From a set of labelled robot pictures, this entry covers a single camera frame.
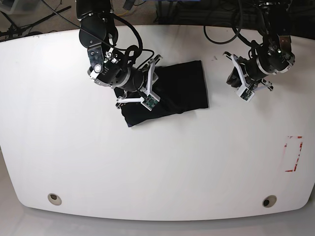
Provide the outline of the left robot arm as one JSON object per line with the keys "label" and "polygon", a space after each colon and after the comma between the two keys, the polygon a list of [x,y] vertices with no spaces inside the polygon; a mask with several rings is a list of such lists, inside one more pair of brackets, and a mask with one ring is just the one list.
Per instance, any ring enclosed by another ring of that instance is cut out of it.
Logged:
{"label": "left robot arm", "polygon": [[238,38],[250,47],[249,59],[238,57],[248,89],[253,91],[262,84],[270,91],[273,85],[265,80],[272,74],[285,73],[295,63],[291,49],[292,23],[287,12],[288,0],[254,0],[256,8],[257,31],[262,36],[262,43],[248,41],[241,34]]}

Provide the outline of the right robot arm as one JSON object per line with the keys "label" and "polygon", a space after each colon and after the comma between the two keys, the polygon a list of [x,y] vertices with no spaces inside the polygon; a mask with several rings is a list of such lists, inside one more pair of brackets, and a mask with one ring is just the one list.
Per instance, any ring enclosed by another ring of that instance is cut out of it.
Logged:
{"label": "right robot arm", "polygon": [[[80,21],[79,40],[87,49],[90,68],[89,77],[100,86],[120,89],[116,106],[140,103],[151,111],[160,101],[154,93],[153,84],[158,80],[155,73],[160,55],[151,55],[140,66],[134,67],[136,60],[145,51],[140,34],[133,25],[114,14],[109,0],[78,0],[76,15]],[[118,20],[134,33],[138,44],[127,49],[118,49]]]}

